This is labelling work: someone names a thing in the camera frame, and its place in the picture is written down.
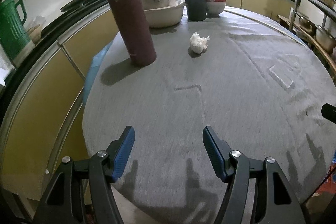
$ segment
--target black mug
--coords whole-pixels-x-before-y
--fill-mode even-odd
[[[188,19],[202,21],[207,17],[207,3],[205,0],[185,0],[187,5]]]

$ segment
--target round table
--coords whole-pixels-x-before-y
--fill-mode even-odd
[[[201,55],[189,49],[194,32],[210,35]],[[336,146],[336,125],[320,112],[326,102],[336,104],[336,89],[315,54],[275,21],[230,7],[202,22],[188,22],[184,13],[179,25],[152,30],[152,39],[157,59],[138,68],[118,34],[85,106],[90,155],[106,149],[125,126],[135,129],[114,187],[161,223],[213,222],[226,185],[203,146],[202,130],[210,125],[249,158],[273,156],[304,201]]]

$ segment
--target green container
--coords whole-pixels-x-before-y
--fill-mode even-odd
[[[21,6],[24,18],[21,20],[17,7]],[[0,42],[1,45],[14,63],[16,63],[16,57],[31,41],[25,28],[24,22],[27,19],[27,13],[23,0],[19,0],[17,3],[14,0],[4,0],[0,3]]]

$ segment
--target maroon thermos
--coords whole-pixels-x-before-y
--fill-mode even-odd
[[[108,0],[131,60],[147,66],[156,59],[141,0]]]

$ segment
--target metal screw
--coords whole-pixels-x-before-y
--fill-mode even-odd
[[[238,150],[233,150],[231,152],[231,155],[234,156],[234,157],[236,157],[236,158],[238,158],[241,155],[241,153]]]
[[[270,164],[273,164],[273,163],[275,163],[275,158],[273,158],[273,157],[268,157],[268,158],[267,158],[267,161],[268,161]]]
[[[69,156],[65,156],[62,158],[62,162],[67,164],[69,161],[71,160],[71,158]]]
[[[106,154],[107,154],[107,152],[105,150],[100,150],[100,151],[97,152],[97,156],[101,157],[101,158],[105,157]]]

